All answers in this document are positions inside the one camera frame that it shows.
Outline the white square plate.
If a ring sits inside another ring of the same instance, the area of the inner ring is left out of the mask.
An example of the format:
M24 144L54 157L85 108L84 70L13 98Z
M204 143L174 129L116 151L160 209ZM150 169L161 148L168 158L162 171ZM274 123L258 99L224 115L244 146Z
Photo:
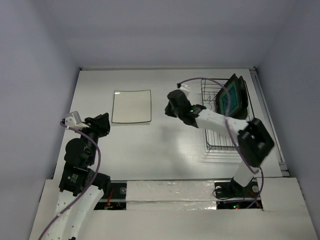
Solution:
M142 124L152 121L151 90L120 91L113 95L113 124Z

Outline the teal square plate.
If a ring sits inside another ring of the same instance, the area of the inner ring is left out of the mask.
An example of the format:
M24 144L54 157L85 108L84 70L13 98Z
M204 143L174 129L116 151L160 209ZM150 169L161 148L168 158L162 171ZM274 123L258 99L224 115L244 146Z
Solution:
M229 116L235 118L242 107L241 88L238 77L233 74L225 83L224 87L226 88L229 97L223 88L217 93L215 99L216 112L225 115L229 105Z

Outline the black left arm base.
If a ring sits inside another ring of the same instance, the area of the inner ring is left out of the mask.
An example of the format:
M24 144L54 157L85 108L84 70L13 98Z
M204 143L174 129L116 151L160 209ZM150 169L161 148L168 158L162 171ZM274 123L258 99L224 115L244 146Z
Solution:
M110 191L106 198L111 197L111 200L125 200L127 194L127 182L126 181L112 181L110 185Z

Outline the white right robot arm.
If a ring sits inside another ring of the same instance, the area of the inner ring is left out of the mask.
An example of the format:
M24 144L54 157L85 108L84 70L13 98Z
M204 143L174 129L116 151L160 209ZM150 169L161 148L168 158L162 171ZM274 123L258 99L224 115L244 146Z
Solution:
M203 105L191 105L185 92L180 89L171 91L167 99L165 115L179 118L185 125L230 137L242 159L231 179L230 190L235 196L246 193L249 189L248 184L275 146L262 121L258 118L246 121L226 117Z

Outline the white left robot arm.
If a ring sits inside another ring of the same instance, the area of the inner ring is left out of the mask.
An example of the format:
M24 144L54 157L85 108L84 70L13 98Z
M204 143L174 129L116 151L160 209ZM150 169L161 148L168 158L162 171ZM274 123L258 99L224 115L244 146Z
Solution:
M98 141L110 133L109 114L81 120L79 113L73 111L61 120L60 125L80 136L69 140L65 146L65 164L54 218L40 234L41 240L80 239L98 201L111 193L110 176L90 168L101 165Z

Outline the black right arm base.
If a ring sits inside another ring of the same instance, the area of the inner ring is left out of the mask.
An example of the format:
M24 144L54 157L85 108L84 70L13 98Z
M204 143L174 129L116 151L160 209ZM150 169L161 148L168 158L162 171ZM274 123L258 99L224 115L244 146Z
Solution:
M256 197L260 189L256 181L251 181L243 187L233 179L231 181L217 181L214 183L212 194L218 200L244 199L246 197Z

